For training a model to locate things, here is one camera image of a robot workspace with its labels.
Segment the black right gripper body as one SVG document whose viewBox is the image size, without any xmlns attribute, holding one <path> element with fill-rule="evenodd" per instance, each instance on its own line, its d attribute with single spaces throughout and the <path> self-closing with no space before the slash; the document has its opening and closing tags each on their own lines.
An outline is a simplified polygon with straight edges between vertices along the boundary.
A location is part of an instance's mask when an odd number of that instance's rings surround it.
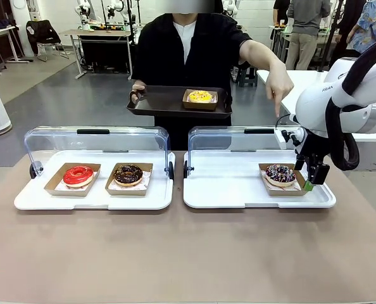
<svg viewBox="0 0 376 304">
<path fill-rule="evenodd" d="M 304 161 L 307 165 L 318 165 L 329 154 L 329 140 L 308 129 L 303 130 L 304 137 L 298 146 L 298 160 Z"/>
</svg>

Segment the person's left hand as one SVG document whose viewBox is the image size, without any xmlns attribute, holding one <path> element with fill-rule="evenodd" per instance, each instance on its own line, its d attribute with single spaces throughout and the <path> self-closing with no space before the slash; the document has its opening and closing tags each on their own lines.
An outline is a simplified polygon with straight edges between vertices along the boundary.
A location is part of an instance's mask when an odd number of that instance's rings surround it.
<svg viewBox="0 0 376 304">
<path fill-rule="evenodd" d="M 274 102 L 275 115 L 280 116 L 282 100 L 292 91 L 294 84 L 289 77 L 285 64 L 280 60 L 270 63 L 269 74 L 265 83 L 267 98 Z"/>
</svg>

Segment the person's right hand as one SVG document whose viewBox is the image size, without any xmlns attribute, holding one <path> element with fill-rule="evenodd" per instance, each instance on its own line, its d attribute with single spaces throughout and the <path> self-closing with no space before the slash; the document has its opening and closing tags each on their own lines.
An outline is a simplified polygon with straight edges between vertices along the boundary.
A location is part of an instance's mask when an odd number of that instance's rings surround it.
<svg viewBox="0 0 376 304">
<path fill-rule="evenodd" d="M 140 97 L 143 93 L 146 91 L 146 85 L 141 80 L 136 80 L 134 84 L 132 85 L 131 92 L 129 94 L 130 100 L 133 102 L 133 104 L 136 104 L 139 102 Z"/>
</svg>

